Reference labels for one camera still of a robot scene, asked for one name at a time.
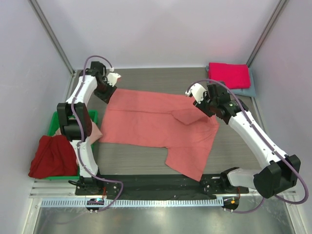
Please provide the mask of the coral pink t shirt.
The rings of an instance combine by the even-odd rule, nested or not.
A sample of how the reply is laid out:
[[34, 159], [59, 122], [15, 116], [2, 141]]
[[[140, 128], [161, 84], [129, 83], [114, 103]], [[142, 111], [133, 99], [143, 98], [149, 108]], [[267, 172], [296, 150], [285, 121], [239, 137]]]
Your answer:
[[102, 120], [102, 143], [166, 148], [166, 165], [200, 181], [219, 123], [183, 95], [117, 89]]

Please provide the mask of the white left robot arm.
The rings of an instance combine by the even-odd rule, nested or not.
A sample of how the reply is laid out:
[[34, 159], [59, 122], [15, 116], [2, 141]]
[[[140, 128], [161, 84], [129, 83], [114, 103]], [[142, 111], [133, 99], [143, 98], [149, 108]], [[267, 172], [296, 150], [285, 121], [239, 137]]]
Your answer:
[[87, 104], [92, 95], [109, 103], [119, 78], [112, 65], [107, 69], [101, 62], [92, 61], [89, 68], [81, 71], [70, 97], [57, 105], [60, 132], [73, 147], [79, 166], [76, 186], [86, 188], [93, 195], [102, 192], [103, 182], [99, 179], [99, 167], [91, 147], [93, 126]]

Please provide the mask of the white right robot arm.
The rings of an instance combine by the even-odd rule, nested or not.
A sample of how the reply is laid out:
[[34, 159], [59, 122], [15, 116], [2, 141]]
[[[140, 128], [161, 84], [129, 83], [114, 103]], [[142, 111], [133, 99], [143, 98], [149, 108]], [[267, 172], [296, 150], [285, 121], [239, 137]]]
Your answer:
[[238, 186], [257, 190], [264, 198], [282, 193], [297, 184], [300, 159], [287, 155], [259, 127], [247, 106], [231, 97], [223, 83], [203, 87], [196, 83], [186, 95], [195, 99], [194, 106], [209, 117], [223, 120], [245, 141], [255, 155], [260, 171], [238, 167], [221, 173], [220, 187], [231, 193]]

